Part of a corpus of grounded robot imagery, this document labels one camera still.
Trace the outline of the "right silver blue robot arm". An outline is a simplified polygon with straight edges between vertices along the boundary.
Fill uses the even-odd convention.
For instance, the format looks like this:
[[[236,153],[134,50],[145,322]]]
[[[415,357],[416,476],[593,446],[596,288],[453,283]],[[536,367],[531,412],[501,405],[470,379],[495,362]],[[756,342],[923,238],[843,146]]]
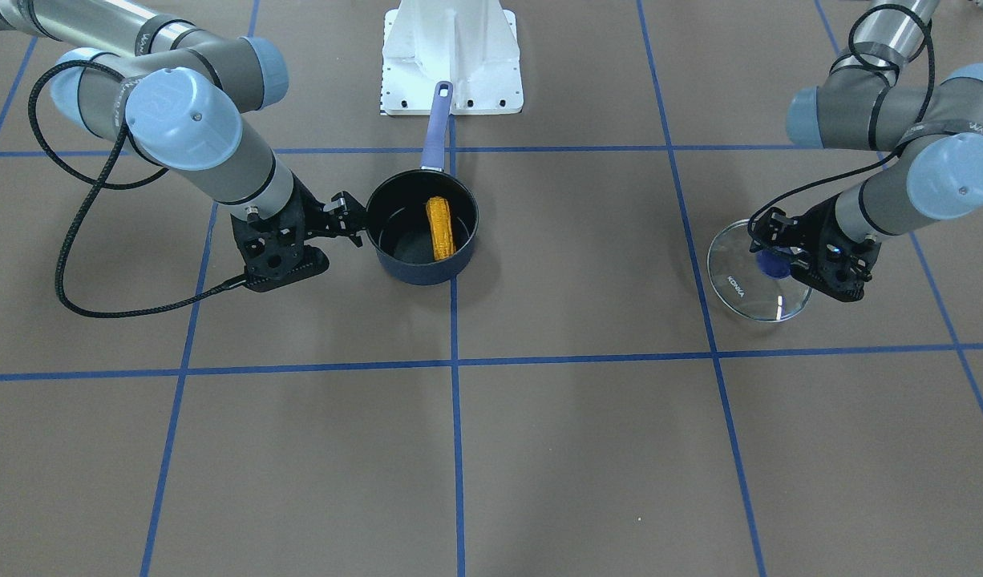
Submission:
[[[129,1],[0,1],[0,30],[70,45],[42,77],[56,109],[227,211],[253,291],[323,273],[312,238],[361,245],[363,205],[345,192],[315,200],[245,119],[289,91],[271,41],[224,38]]]

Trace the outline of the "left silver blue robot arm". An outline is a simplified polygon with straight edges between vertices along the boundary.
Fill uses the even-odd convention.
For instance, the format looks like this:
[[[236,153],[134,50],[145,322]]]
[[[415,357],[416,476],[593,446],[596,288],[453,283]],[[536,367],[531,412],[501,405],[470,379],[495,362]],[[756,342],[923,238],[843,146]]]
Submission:
[[[747,223],[775,274],[841,302],[864,296],[881,245],[983,207],[983,63],[936,80],[935,1],[873,1],[820,87],[793,99],[797,145],[886,153],[891,167],[799,216],[777,201]]]

